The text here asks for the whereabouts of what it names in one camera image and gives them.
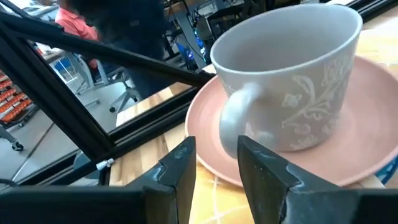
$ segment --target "person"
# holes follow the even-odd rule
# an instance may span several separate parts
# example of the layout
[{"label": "person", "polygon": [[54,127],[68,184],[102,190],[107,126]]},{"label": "person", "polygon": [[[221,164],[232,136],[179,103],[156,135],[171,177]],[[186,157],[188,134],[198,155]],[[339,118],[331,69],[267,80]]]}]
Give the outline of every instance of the person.
[{"label": "person", "polygon": [[[66,33],[77,35],[82,39],[88,40],[98,40],[98,32],[94,27],[90,27],[86,24],[84,18],[79,15],[76,15],[73,12],[73,9],[69,7],[66,0],[57,0],[59,5],[59,10],[57,15],[55,16],[55,22],[60,24],[63,27],[63,30]],[[93,77],[94,81],[100,78],[100,74],[98,71],[98,65],[95,59],[87,59],[84,58],[88,62],[88,67],[91,72],[91,76]],[[106,73],[111,73],[118,66],[110,64],[110,63],[103,63],[103,69]]]},{"label": "person", "polygon": [[[66,0],[94,26],[100,40],[157,60],[163,60],[162,35],[166,30],[164,7],[159,0]],[[145,99],[173,83],[127,68],[127,74]]]}]

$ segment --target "mug handle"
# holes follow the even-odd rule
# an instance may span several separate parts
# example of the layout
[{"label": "mug handle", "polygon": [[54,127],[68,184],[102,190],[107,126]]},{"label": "mug handle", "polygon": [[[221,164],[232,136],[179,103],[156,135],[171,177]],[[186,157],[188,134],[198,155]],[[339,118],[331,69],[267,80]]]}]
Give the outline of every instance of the mug handle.
[{"label": "mug handle", "polygon": [[245,133],[249,108],[262,92],[262,88],[256,83],[244,84],[224,105],[220,118],[220,140],[224,150],[233,158],[238,157],[238,136]]}]

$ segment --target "wooden surface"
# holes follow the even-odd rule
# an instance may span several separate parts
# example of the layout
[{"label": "wooden surface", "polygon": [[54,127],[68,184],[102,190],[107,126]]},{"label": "wooden surface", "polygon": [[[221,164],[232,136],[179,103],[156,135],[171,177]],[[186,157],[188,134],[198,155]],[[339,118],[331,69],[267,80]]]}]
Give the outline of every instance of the wooden surface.
[{"label": "wooden surface", "polygon": [[[398,31],[390,29],[398,9],[392,9],[370,21],[361,33],[357,54],[370,58],[398,74]],[[118,114],[117,124],[158,105],[186,89],[186,85],[175,84],[170,88],[140,102]],[[110,185],[123,186],[150,169],[161,157],[166,155],[185,138],[183,124],[142,145],[116,160],[111,169]],[[375,176],[368,177],[351,187],[384,187]],[[387,187],[398,187],[398,177],[393,176]],[[197,181],[193,196],[190,223],[253,223],[246,196],[242,188],[233,186],[197,164]]]},{"label": "wooden surface", "polygon": [[[203,4],[205,1],[206,0],[186,0],[185,2],[187,3],[188,7],[191,7],[194,5]],[[174,3],[171,7],[171,10],[170,10],[170,7],[164,8],[164,14],[166,15],[167,18],[172,16],[173,14],[177,14],[180,12],[186,12],[183,2]]]}]

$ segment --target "cable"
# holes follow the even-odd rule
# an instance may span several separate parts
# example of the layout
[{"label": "cable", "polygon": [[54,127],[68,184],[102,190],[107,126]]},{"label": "cable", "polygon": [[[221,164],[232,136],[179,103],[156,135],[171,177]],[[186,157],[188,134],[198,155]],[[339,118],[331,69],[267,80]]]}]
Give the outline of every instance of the cable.
[{"label": "cable", "polygon": [[[173,12],[173,9],[170,7],[170,11],[169,12],[171,12],[172,14],[173,14],[173,16],[175,17],[175,14],[174,14],[174,12]],[[198,52],[192,47],[192,45],[189,43],[189,41],[188,41],[188,39],[187,39],[187,36],[184,34],[184,32],[182,32],[182,35],[184,35],[184,37],[185,37],[185,40],[187,40],[187,43],[188,43],[188,45],[190,46],[190,48],[191,48],[191,50],[193,51],[193,52],[195,52],[203,61],[205,61],[206,62],[206,60],[205,60],[205,58],[203,58],[202,56],[201,56],[201,54],[198,54]]]},{"label": "cable", "polygon": [[[168,1],[169,12],[167,13],[167,18],[166,18],[167,23],[170,22],[170,13],[172,12],[172,6],[174,4],[174,1],[175,0]],[[177,25],[175,23],[175,18],[173,19],[172,23],[175,26],[175,28],[177,28]],[[176,42],[175,38],[173,38],[171,41],[169,41],[170,47],[173,47],[175,42]]]},{"label": "cable", "polygon": [[184,8],[185,8],[185,10],[186,10],[186,17],[187,17],[187,19],[188,19],[188,21],[190,21],[191,23],[193,23],[193,17],[192,17],[192,15],[191,15],[191,12],[190,12],[190,10],[189,10],[189,7],[188,7],[188,4],[187,4],[187,2],[185,1],[185,0],[180,0],[181,2],[182,2],[182,4],[184,5]]}]

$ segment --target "chair wheel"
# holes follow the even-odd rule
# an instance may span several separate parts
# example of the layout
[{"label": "chair wheel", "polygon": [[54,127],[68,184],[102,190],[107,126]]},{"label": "chair wheel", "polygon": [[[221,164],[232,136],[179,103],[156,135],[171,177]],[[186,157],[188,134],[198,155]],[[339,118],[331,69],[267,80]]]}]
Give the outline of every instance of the chair wheel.
[{"label": "chair wheel", "polygon": [[19,142],[12,143],[12,150],[16,152],[21,152],[24,150],[24,146],[21,145]]}]

